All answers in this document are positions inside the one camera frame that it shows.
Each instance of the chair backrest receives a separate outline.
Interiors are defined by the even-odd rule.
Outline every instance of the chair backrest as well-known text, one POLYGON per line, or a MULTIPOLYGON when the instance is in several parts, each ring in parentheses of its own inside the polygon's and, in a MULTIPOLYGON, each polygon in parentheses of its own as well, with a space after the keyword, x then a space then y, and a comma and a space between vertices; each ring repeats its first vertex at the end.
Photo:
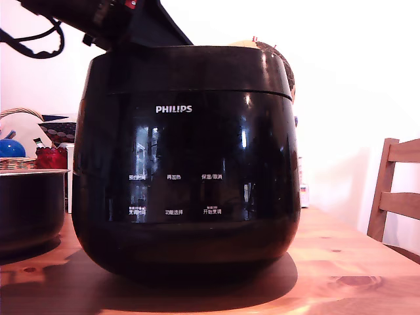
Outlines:
POLYGON ((368 236, 380 242, 383 240, 387 212, 420 220, 420 194, 390 192, 396 162, 420 163, 420 139, 399 142, 398 139, 385 139, 367 228, 368 236))

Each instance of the philips logo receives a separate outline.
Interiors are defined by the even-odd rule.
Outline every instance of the philips logo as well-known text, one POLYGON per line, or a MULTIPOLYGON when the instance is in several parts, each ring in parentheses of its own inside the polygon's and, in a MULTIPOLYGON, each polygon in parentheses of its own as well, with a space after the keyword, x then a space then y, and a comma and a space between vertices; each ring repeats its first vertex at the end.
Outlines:
POLYGON ((156 113, 190 113, 190 112, 192 112, 191 105, 156 106, 156 113))

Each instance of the wooden table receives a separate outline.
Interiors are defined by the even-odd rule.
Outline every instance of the wooden table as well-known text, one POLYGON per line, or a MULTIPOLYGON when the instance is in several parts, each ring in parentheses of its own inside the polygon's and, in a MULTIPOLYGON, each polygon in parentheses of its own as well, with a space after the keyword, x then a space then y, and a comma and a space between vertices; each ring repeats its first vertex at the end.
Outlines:
POLYGON ((288 254, 241 285, 144 287, 92 262, 69 215, 60 237, 1 267, 0 314, 420 314, 420 265, 315 209, 288 254))

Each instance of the wicker basket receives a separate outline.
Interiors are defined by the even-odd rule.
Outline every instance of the wicker basket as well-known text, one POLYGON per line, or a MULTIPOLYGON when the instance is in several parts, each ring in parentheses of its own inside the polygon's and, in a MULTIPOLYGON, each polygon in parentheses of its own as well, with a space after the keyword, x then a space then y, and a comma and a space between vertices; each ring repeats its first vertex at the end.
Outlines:
MULTIPOLYGON (((10 110, 5 110, 0 113, 0 119, 16 113, 31 114, 38 117, 41 121, 44 121, 40 113, 27 108, 12 108, 10 110)), ((0 171, 11 169, 35 169, 35 161, 36 158, 31 157, 0 157, 0 171)))
POLYGON ((35 169, 36 159, 30 157, 0 157, 0 171, 35 169))

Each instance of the rice cooker lid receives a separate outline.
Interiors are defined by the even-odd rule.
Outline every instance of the rice cooker lid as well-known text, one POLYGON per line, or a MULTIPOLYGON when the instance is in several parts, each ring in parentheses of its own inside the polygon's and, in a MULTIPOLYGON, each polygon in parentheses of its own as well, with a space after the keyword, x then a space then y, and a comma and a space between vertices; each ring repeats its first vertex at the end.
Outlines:
POLYGON ((249 47, 129 45, 95 58, 108 65, 108 93, 150 91, 253 91, 291 100, 280 57, 249 47))

